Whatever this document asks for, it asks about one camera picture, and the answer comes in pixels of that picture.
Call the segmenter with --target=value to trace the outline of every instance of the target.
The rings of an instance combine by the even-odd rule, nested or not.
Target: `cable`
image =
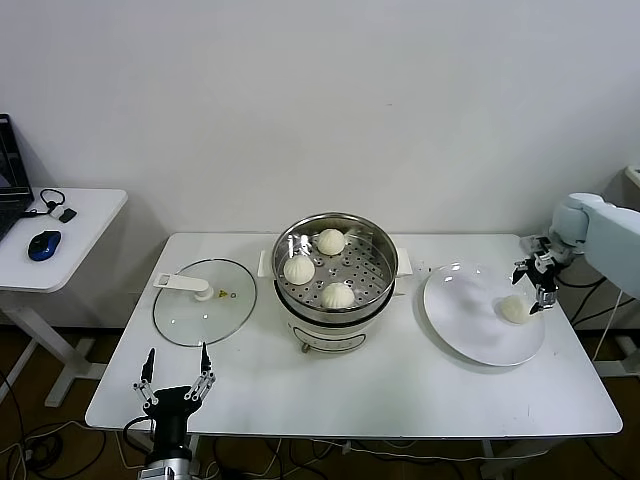
[[[54,425],[58,425],[58,427],[54,428],[51,431],[45,432],[45,433],[40,433],[40,434],[33,435],[33,433],[38,431],[38,430],[41,430],[41,429],[46,428],[46,427],[51,427],[51,426],[54,426]],[[100,456],[104,453],[104,449],[105,449],[106,443],[107,443],[107,435],[106,435],[105,432],[102,432],[102,431],[99,431],[99,430],[95,430],[95,429],[89,427],[88,425],[83,425],[83,423],[81,421],[69,420],[67,422],[54,422],[54,423],[47,423],[47,424],[44,424],[44,425],[40,425],[40,426],[34,428],[33,430],[30,430],[29,432],[27,432],[26,433],[26,437],[25,437],[24,440],[25,440],[25,443],[31,442],[31,441],[37,440],[37,439],[45,439],[46,440],[48,437],[52,437],[55,433],[59,432],[63,428],[68,427],[69,425],[76,425],[77,427],[80,427],[83,430],[90,430],[90,431],[94,431],[94,432],[100,432],[102,434],[102,438],[103,438],[102,445],[100,447],[100,451],[98,452],[96,457],[93,460],[91,460],[91,462],[89,462],[87,465],[85,465],[84,467],[82,467],[81,469],[79,469],[78,471],[76,471],[76,472],[74,472],[72,474],[65,475],[65,476],[62,476],[62,477],[48,477],[48,476],[43,475],[42,473],[40,473],[40,471],[34,471],[32,468],[30,468],[31,464],[32,464],[32,460],[30,459],[29,462],[25,462],[25,460],[24,460],[24,452],[25,452],[25,450],[22,450],[22,446],[19,443],[14,443],[13,445],[8,446],[4,450],[1,450],[0,451],[0,455],[4,454],[4,453],[6,453],[6,452],[8,452],[10,450],[13,452],[14,450],[12,450],[12,449],[17,448],[18,449],[18,453],[20,455],[20,462],[23,465],[24,478],[25,479],[26,479],[26,476],[27,476],[27,469],[33,471],[38,477],[46,479],[46,480],[65,480],[65,479],[68,479],[68,478],[75,477],[75,476],[79,475],[80,473],[84,472],[85,470],[87,470],[89,467],[91,467],[98,460],[98,458],[100,458]],[[39,444],[40,445],[44,445],[45,449],[47,448],[46,447],[46,443],[40,442]],[[51,455],[52,453],[55,453],[55,452],[52,452],[51,449],[49,449],[48,450],[48,455]],[[50,462],[49,458],[47,458],[46,460],[47,461],[45,463],[48,464],[48,466],[46,468],[39,468],[39,470],[45,470],[45,469],[47,469],[47,468],[49,468],[50,466],[53,465],[53,463]],[[35,466],[36,466],[35,468],[39,467],[37,461],[35,463]]]
[[[329,480],[329,477],[327,477],[324,473],[322,473],[320,470],[310,467],[309,465],[305,465],[305,464],[301,464],[296,462],[294,455],[293,455],[293,439],[289,440],[289,459],[291,460],[291,463],[293,463],[296,467],[300,467],[304,470],[307,470],[308,472],[311,473],[315,473],[316,475],[318,475],[319,477],[323,478],[324,480]]]
[[[618,308],[622,308],[625,305],[629,305],[630,303],[634,302],[635,298],[630,298],[628,300],[625,300],[624,302],[622,302],[620,305],[618,305]],[[587,320],[591,320],[592,318],[596,318],[599,317],[600,315],[604,315],[605,313],[609,313],[611,310],[613,310],[614,308],[616,308],[615,306],[613,307],[609,307],[609,308],[605,308],[604,310],[602,310],[601,312],[598,313],[594,313],[593,315],[589,315],[587,317],[584,317],[580,320],[578,320],[576,323],[573,324],[574,327],[577,327],[578,325],[580,325],[581,323],[586,322]]]
[[[609,465],[607,462],[604,461],[604,459],[600,456],[600,454],[595,449],[595,447],[591,445],[591,443],[589,443],[589,441],[586,438],[584,439],[584,443],[587,444],[587,447],[589,447],[589,450],[591,450],[591,453],[593,453],[594,457],[596,457],[598,461],[602,464],[602,466],[605,467],[607,470],[609,470],[609,472],[611,472],[613,476],[615,476],[616,478],[619,478],[620,480],[627,480],[624,475],[619,473],[611,465]]]
[[[413,447],[416,443],[418,443],[417,440],[414,440],[413,442],[409,442],[407,445],[396,445],[395,443],[389,441],[389,440],[383,440],[384,443],[386,443],[387,445],[389,445],[390,447],[393,448],[397,448],[399,450],[405,450],[407,448],[411,448]]]
[[[302,465],[308,466],[308,465],[311,465],[311,464],[319,462],[319,461],[320,460],[318,460],[317,458],[313,458],[313,459],[309,460],[308,462],[303,463]],[[298,472],[300,470],[302,470],[302,467],[292,468],[288,472],[284,472],[284,474],[282,474],[282,477],[279,477],[279,478],[287,478],[289,475],[293,475],[294,473],[296,473],[296,472]],[[262,480],[279,480],[279,478],[263,478]]]
[[[600,352],[600,347],[602,346],[602,342],[604,342],[604,337],[607,336],[609,327],[611,327],[611,323],[613,322],[613,317],[616,315],[616,311],[618,310],[618,305],[620,304],[621,298],[622,298],[622,289],[620,289],[620,293],[618,294],[618,300],[616,300],[616,305],[613,307],[613,312],[611,312],[611,316],[609,317],[607,326],[604,328],[604,332],[602,332],[602,337],[600,337],[600,341],[598,342],[598,346],[596,347],[596,353],[593,354],[593,358],[591,359],[592,362],[596,361],[596,357],[598,356],[598,352]]]
[[[571,323],[573,325],[573,322],[576,321],[576,318],[578,318],[578,315],[580,315],[580,312],[582,312],[582,309],[587,304],[587,300],[589,300],[589,297],[591,297],[591,295],[596,293],[598,288],[600,288],[602,286],[602,284],[604,282],[606,282],[606,281],[607,281],[607,279],[602,277],[600,280],[598,280],[596,282],[596,284],[593,286],[593,288],[591,290],[589,290],[589,292],[582,299],[582,302],[580,303],[580,306],[578,307],[578,310],[576,310],[576,313],[573,314],[573,317],[571,317],[571,320],[569,321],[569,323]]]
[[[395,457],[396,454],[394,453],[386,453],[386,452],[373,452],[367,449],[366,445],[364,445],[362,442],[358,441],[358,440],[354,440],[353,441],[354,444],[359,445],[360,448],[364,449],[361,450],[364,453],[368,453],[369,455],[371,455],[372,457],[374,457],[377,460],[380,460],[381,462],[407,462],[407,463],[412,463],[414,465],[433,465],[434,463],[438,463],[439,459],[427,459],[430,460],[428,462],[421,462],[418,461],[420,460],[421,457],[416,457],[416,458],[386,458],[383,457],[381,455],[391,455],[392,457]],[[358,452],[360,450],[357,450],[355,448],[351,448],[351,450]],[[412,457],[412,455],[403,455],[403,457]]]
[[[449,465],[451,468],[455,470],[459,480],[464,480],[464,474],[462,473],[462,470],[460,470],[460,467],[456,462],[446,462],[446,463],[447,465]]]
[[[327,449],[321,453],[321,454],[317,454],[316,453],[316,444],[313,441],[313,439],[311,439],[311,451],[313,452],[313,456],[318,459],[318,460],[324,460],[325,458],[327,458],[331,452],[333,451],[333,445],[329,445],[327,446]]]
[[[204,471],[204,478],[202,480],[212,480],[220,475],[219,468],[218,470],[216,470],[216,473],[214,473],[213,475],[209,475],[209,470],[211,470],[211,467],[213,467],[214,465],[217,465],[215,460],[207,466],[207,469]]]
[[[120,453],[120,460],[122,460],[122,466],[127,470],[138,470],[140,468],[144,468],[144,465],[129,465],[127,460],[124,458],[124,451],[122,450],[122,445],[120,444],[120,437],[118,436],[118,432],[113,432],[116,437],[116,443],[118,444],[118,452]]]
[[[128,435],[128,431],[129,429],[135,425],[136,423],[140,423],[140,422],[144,422],[145,420],[150,420],[149,416],[145,415],[143,417],[137,417],[134,418],[133,420],[131,420],[129,423],[127,423],[124,428],[122,429],[122,439],[124,440],[124,443],[126,443],[127,445],[129,445],[131,448],[133,448],[134,450],[146,455],[149,455],[149,452],[147,450],[145,450],[144,448],[136,445],[135,443],[133,443],[131,440],[129,440],[129,435]]]
[[[278,442],[278,448],[276,448],[275,450],[273,449],[273,447],[271,446],[271,444],[265,440],[264,443],[267,444],[267,448],[269,450],[271,450],[273,452],[273,457],[278,459],[278,477],[280,478],[280,480],[284,479],[284,468],[282,465],[282,458],[280,458],[280,455],[278,455],[278,449],[280,448],[280,442]]]
[[[569,283],[569,282],[565,282],[564,280],[562,280],[560,278],[560,276],[556,276],[556,280],[558,280],[558,283],[560,283],[561,285],[564,285],[565,287],[569,287],[569,288],[591,288],[591,287],[595,287],[596,285],[598,285],[599,282],[602,281],[602,279],[604,279],[604,277],[602,277],[600,280],[596,280],[595,282],[592,283],[587,283],[587,284],[583,284],[583,285],[576,285],[575,283]]]
[[[47,201],[47,199],[44,198],[44,193],[45,192],[52,192],[52,193],[55,193],[57,195],[60,195],[60,198],[62,200],[60,200],[59,202],[54,202],[53,200]],[[64,193],[62,193],[60,190],[56,190],[55,188],[43,188],[42,190],[40,190],[40,200],[42,200],[44,202],[44,204],[47,207],[49,207],[49,203],[51,203],[51,202],[55,203],[55,206],[62,205],[67,200],[67,198],[64,196]]]
[[[33,473],[35,473],[36,476],[38,476],[38,477],[40,477],[40,478],[42,478],[44,480],[67,480],[68,478],[72,478],[72,477],[75,477],[77,475],[80,475],[82,472],[86,471],[88,468],[93,466],[93,464],[95,464],[98,461],[98,459],[104,453],[105,447],[107,446],[107,434],[105,432],[103,432],[103,431],[100,431],[100,430],[94,430],[94,431],[100,432],[102,434],[102,445],[100,446],[100,450],[98,451],[96,456],[89,463],[87,463],[85,466],[79,468],[78,470],[76,470],[73,473],[70,473],[68,475],[63,475],[61,477],[50,477],[48,475],[44,475],[43,473],[41,473],[41,471],[35,470],[32,467],[29,467],[29,470],[32,471]],[[51,465],[47,466],[46,468],[43,468],[42,470],[47,470],[50,467],[51,467]]]
[[[7,376],[4,374],[3,371],[0,370],[0,377],[2,377],[2,381],[5,383],[5,385],[7,386],[7,389],[9,390],[9,393],[11,394],[11,398],[13,399],[13,403],[16,406],[16,412],[18,413],[18,422],[20,423],[20,440],[19,443],[22,446],[22,450],[26,450],[24,447],[24,421],[23,421],[23,417],[22,417],[22,410],[20,409],[20,404],[18,403],[18,398],[16,397],[16,394],[13,391],[13,388],[11,388],[11,383],[9,383],[9,379],[7,378]]]
[[[340,445],[339,443],[334,443],[334,442],[329,442],[327,440],[319,440],[319,439],[315,439],[314,441],[320,442],[320,443],[327,443],[327,444],[335,445],[336,447],[342,448],[342,445]],[[548,452],[548,450],[545,450],[544,452],[538,452],[538,453],[534,453],[534,454],[531,454],[531,455],[520,455],[520,456],[512,456],[512,457],[481,457],[481,456],[477,456],[477,457],[468,457],[468,458],[451,458],[451,457],[438,457],[438,456],[418,457],[416,455],[409,455],[409,454],[406,454],[406,453],[374,452],[374,451],[371,451],[371,450],[365,450],[365,449],[359,449],[359,448],[353,448],[353,447],[351,447],[351,451],[353,451],[353,452],[361,452],[361,453],[368,453],[370,455],[388,455],[390,457],[410,458],[410,459],[414,459],[414,460],[445,460],[445,461],[449,461],[449,462],[470,462],[470,461],[473,461],[473,460],[524,460],[524,459],[527,459],[527,458],[541,457],[542,455],[545,455]]]
[[[357,440],[354,440],[353,443],[355,443],[357,445],[360,445],[361,447],[365,448],[364,445],[361,442],[357,441]],[[455,464],[455,462],[452,462],[450,460],[436,459],[436,460],[430,460],[428,462],[423,462],[423,461],[418,461],[418,460],[415,460],[415,459],[412,459],[412,458],[385,458],[385,457],[379,456],[377,454],[377,452],[371,452],[369,450],[364,450],[364,451],[366,451],[366,453],[371,455],[376,460],[380,460],[382,462],[406,462],[406,463],[411,463],[413,465],[420,465],[420,466],[423,466],[423,467],[435,466],[436,464],[446,463],[447,465],[449,465],[455,471],[456,476],[460,480],[464,480],[464,475],[463,475],[462,471],[460,470],[460,468],[458,468],[458,466]]]
[[[265,440],[265,443],[267,444],[267,447],[269,448],[269,450],[271,450],[271,445],[269,445],[269,442]],[[280,438],[278,439],[278,446],[276,447],[276,451],[273,452],[273,450],[271,450],[273,452],[273,458],[271,459],[271,462],[269,462],[269,465],[264,470],[264,472],[261,472],[261,473],[245,472],[245,475],[249,475],[250,477],[264,477],[267,473],[269,473],[269,470],[271,470],[271,467],[273,467],[273,464],[276,463],[276,458],[278,458],[278,451],[280,450],[281,444],[282,444],[282,439]]]

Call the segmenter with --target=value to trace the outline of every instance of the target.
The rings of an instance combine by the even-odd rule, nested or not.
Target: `computer mouse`
[[[57,230],[45,230],[31,239],[29,242],[29,258],[41,262],[51,258],[56,253],[62,234]]]

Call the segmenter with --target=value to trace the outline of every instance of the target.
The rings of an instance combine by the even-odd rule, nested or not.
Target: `white bun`
[[[310,281],[316,273],[316,267],[306,255],[295,255],[284,264],[284,278],[294,285]]]
[[[353,305],[356,296],[344,283],[332,283],[322,291],[321,303],[325,308],[347,308]]]
[[[340,230],[327,228],[318,235],[318,250],[325,255],[337,255],[344,250],[345,239]]]

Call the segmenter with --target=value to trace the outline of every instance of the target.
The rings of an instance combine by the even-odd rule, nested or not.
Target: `steamed bun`
[[[325,308],[347,308],[353,305],[356,296],[344,283],[332,283],[322,291],[320,297]]]
[[[327,228],[318,235],[318,250],[325,255],[337,255],[344,250],[345,239],[340,230]]]
[[[316,267],[306,255],[295,255],[284,264],[284,278],[294,285],[310,281],[316,273]]]
[[[500,302],[500,312],[504,318],[511,323],[522,325],[534,318],[529,315],[529,308],[525,305],[524,299],[520,295],[510,295]]]

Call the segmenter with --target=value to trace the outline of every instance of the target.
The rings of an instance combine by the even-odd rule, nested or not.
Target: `small white desk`
[[[46,211],[39,197],[40,190],[34,189],[36,200],[30,208]],[[66,195],[65,206],[78,212],[73,220],[62,223],[49,215],[24,218],[0,240],[0,291],[4,291],[0,295],[2,311],[33,339],[7,378],[9,383],[15,381],[39,343],[65,364],[45,401],[45,405],[51,407],[60,405],[75,378],[98,380],[105,365],[92,364],[84,358],[93,345],[93,339],[82,339],[73,348],[33,309],[20,305],[19,301],[12,298],[11,291],[51,293],[64,287],[127,201],[127,194],[122,190],[58,190]],[[60,231],[62,240],[51,258],[34,262],[27,256],[27,247],[31,239],[44,230]],[[3,384],[0,401],[6,395],[6,390]]]
[[[254,274],[271,234],[179,233],[151,275],[204,258],[229,258]],[[346,354],[304,354],[287,331],[272,281],[258,278],[256,308],[230,338],[210,345],[217,381],[189,430],[272,437],[499,439],[604,435],[622,421],[562,309],[545,312],[546,338],[529,362],[509,368],[467,360],[437,336],[424,314],[429,268],[454,261],[510,274],[523,253],[514,235],[392,235],[414,275],[365,344]],[[152,318],[150,280],[86,413],[88,424],[121,429],[142,413],[131,385],[156,349],[153,388],[190,385],[200,350],[173,345]],[[518,447],[505,455],[522,455]],[[486,477],[506,466],[483,470]]]

